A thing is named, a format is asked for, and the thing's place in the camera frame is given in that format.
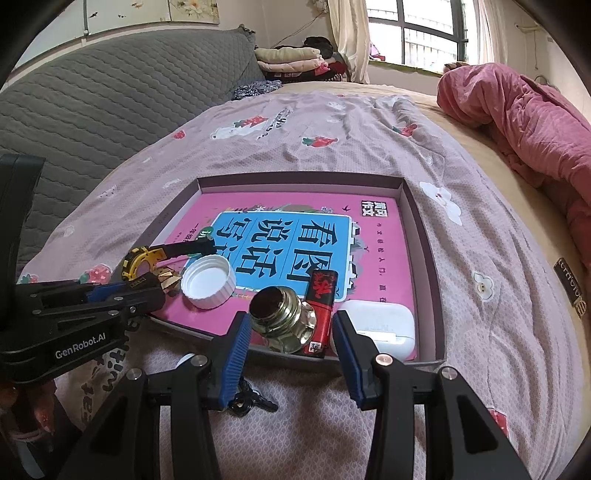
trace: cardboard box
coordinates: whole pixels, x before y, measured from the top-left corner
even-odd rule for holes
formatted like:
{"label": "cardboard box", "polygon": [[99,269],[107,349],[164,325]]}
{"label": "cardboard box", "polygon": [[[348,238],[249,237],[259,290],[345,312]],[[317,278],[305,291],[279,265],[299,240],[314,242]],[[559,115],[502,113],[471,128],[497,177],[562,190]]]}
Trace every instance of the cardboard box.
{"label": "cardboard box", "polygon": [[[184,214],[198,200],[200,194],[229,192],[346,193],[395,199],[410,260],[416,323],[417,356],[407,364],[427,366],[443,362],[445,334],[437,269],[412,191],[403,178],[358,173],[286,171],[197,179],[158,215],[134,246],[164,243]],[[179,327],[166,320],[158,318],[154,320],[181,336],[201,341],[211,338],[199,331]],[[275,367],[310,371],[338,372],[340,370],[338,359],[335,357],[326,356],[319,359],[286,355],[271,351],[262,345],[251,345],[248,360]]]}

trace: wall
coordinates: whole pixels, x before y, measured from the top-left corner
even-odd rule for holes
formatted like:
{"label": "wall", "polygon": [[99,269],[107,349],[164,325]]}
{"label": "wall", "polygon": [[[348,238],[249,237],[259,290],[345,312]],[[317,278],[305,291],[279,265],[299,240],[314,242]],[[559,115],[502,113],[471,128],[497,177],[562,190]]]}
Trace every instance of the wall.
{"label": "wall", "polygon": [[437,94],[438,77],[421,73],[399,72],[391,67],[371,64],[368,69],[369,82],[373,85],[392,85],[413,92]]}
{"label": "wall", "polygon": [[256,40],[259,45],[269,45],[261,0],[217,0],[219,25],[186,22],[190,17],[179,14],[179,11],[174,8],[169,11],[166,0],[86,0],[86,3],[88,26],[86,36],[84,2],[74,0],[33,40],[17,63],[17,68],[40,55],[51,56],[52,49],[57,47],[64,49],[62,53],[65,53],[80,48],[88,42],[103,40],[114,35],[178,28],[179,25],[182,28],[228,30],[244,24],[247,28],[256,31]]}
{"label": "wall", "polygon": [[586,118],[591,121],[591,95],[579,75],[548,33],[540,28],[528,34],[527,76],[535,79],[543,75]]}
{"label": "wall", "polygon": [[[261,0],[265,15],[269,45],[273,46],[282,38],[299,30],[314,20],[319,11],[307,0]],[[300,46],[306,37],[326,37],[334,43],[328,14],[319,16],[312,25],[302,32],[289,37],[281,44]]]}

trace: strawberry pattern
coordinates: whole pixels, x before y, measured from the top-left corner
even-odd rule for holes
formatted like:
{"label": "strawberry pattern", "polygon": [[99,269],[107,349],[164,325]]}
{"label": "strawberry pattern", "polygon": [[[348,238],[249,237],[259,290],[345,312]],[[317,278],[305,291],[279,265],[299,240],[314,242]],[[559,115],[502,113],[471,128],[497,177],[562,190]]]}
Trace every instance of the strawberry pattern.
{"label": "strawberry pattern", "polygon": [[331,143],[338,142],[338,138],[326,138],[326,137],[314,137],[314,138],[302,138],[302,144],[308,147],[326,147]]}
{"label": "strawberry pattern", "polygon": [[98,264],[97,266],[86,270],[79,278],[80,283],[100,283],[107,284],[111,279],[111,268],[107,265]]}
{"label": "strawberry pattern", "polygon": [[398,127],[392,127],[392,130],[394,130],[397,134],[401,134],[405,137],[412,137],[413,132],[418,128],[417,124],[410,124],[407,125],[406,127],[404,127],[403,129],[400,129]]}
{"label": "strawberry pattern", "polygon": [[251,127],[254,127],[255,125],[261,124],[263,122],[266,122],[267,120],[269,120],[268,118],[265,118],[263,116],[257,115],[254,116],[252,118],[248,118],[246,120],[240,120],[238,122],[234,122],[234,127],[239,128],[239,127],[246,127],[247,125],[250,125]]}
{"label": "strawberry pattern", "polygon": [[37,283],[38,281],[39,281],[39,278],[36,275],[31,275],[28,273],[27,275],[23,275],[18,282],[19,283]]}

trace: hand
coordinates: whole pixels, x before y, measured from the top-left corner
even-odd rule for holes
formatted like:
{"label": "hand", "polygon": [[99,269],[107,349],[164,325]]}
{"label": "hand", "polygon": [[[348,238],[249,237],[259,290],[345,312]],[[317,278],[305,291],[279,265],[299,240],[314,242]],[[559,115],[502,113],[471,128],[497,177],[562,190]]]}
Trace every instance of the hand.
{"label": "hand", "polygon": [[0,416],[15,404],[19,395],[26,395],[39,427],[47,433],[55,431],[53,409],[56,383],[50,382],[30,388],[18,388],[11,384],[0,384]]}

